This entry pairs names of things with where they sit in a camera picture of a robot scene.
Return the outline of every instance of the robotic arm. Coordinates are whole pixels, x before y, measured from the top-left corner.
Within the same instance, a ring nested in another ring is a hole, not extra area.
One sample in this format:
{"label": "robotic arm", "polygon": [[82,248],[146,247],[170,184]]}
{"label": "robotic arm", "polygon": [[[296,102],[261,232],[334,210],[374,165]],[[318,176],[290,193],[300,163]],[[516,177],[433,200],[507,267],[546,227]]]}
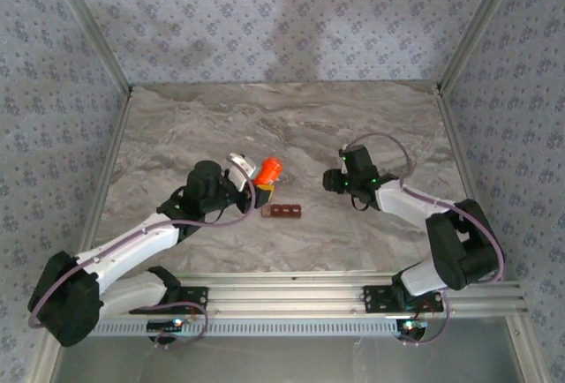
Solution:
{"label": "robotic arm", "polygon": [[[356,200],[365,204],[362,211],[372,207],[427,231],[431,255],[393,277],[392,292],[400,308],[432,290],[446,286],[463,289],[497,269],[498,257],[493,245],[469,220],[446,207],[454,205],[451,201],[433,199],[401,185],[397,176],[380,175],[363,145],[346,147],[340,155],[344,167],[324,173],[323,185],[327,191],[347,192],[354,207]],[[477,202],[466,199],[455,203],[455,207],[493,234]]]}
{"label": "robotic arm", "polygon": [[[214,211],[221,214],[234,204],[247,213],[252,207],[259,208],[268,202],[272,186],[253,184],[255,205],[251,205],[252,188],[247,181],[258,171],[255,163],[237,154],[231,154],[228,159],[234,165],[224,172],[216,162],[198,162],[185,186],[174,191],[157,208],[156,214],[122,236],[74,257],[67,252],[51,257],[28,310],[36,314],[61,345],[72,346],[84,339],[100,319],[142,306],[184,300],[179,298],[182,293],[178,280],[162,267],[150,268],[131,279],[116,280],[157,252],[182,242],[200,227],[214,225],[204,223],[207,214]],[[76,271],[67,275],[70,270]],[[63,284],[47,300],[41,300],[64,275],[67,278]],[[40,302],[43,305],[35,312]]]}

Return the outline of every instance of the glass panel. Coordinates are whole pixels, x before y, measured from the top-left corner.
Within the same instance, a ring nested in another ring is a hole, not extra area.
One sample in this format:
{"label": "glass panel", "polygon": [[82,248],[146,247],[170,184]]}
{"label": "glass panel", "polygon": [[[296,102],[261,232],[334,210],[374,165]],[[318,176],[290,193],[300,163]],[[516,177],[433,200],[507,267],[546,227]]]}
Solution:
{"label": "glass panel", "polygon": [[516,364],[504,319],[453,319],[418,348],[394,338],[218,337],[164,352],[145,337],[90,337],[62,349],[51,381],[519,383]]}

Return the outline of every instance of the floral wallpaper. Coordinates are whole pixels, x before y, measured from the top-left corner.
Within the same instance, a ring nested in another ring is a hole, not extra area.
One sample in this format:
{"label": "floral wallpaper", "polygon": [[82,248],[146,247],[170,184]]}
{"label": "floral wallpaper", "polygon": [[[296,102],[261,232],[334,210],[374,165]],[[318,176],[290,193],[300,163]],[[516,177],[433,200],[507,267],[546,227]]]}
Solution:
{"label": "floral wallpaper", "polygon": [[87,0],[131,83],[437,80],[479,0]]}
{"label": "floral wallpaper", "polygon": [[79,242],[124,100],[65,0],[0,4],[0,381],[23,381],[26,305],[46,260]]}
{"label": "floral wallpaper", "polygon": [[448,96],[481,200],[565,381],[565,0],[502,0]]}

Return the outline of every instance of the brown object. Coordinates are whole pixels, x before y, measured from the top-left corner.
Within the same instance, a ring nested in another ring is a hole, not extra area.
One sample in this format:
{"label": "brown object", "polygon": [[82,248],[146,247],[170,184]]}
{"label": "brown object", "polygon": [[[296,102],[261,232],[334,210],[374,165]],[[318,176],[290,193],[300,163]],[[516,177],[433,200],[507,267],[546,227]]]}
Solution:
{"label": "brown object", "polygon": [[266,204],[261,208],[263,218],[300,218],[302,207],[300,205]]}

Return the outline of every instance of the black mounting bracket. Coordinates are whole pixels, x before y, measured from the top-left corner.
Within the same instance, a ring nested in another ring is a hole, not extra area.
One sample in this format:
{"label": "black mounting bracket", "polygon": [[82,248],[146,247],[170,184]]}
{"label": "black mounting bracket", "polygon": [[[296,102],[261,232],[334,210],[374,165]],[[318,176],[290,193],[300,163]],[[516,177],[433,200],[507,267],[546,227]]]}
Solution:
{"label": "black mounting bracket", "polygon": [[405,302],[403,308],[393,295],[391,286],[364,286],[363,301],[367,314],[398,312],[443,312],[443,300],[440,292],[428,292]]}
{"label": "black mounting bracket", "polygon": [[[208,303],[208,288],[205,286],[182,286],[178,288],[177,296],[174,301],[170,302],[192,302],[198,304],[206,310]],[[162,310],[132,310],[132,315],[186,315],[186,314],[201,314],[202,312],[193,308],[193,312],[185,306],[174,306]]]}

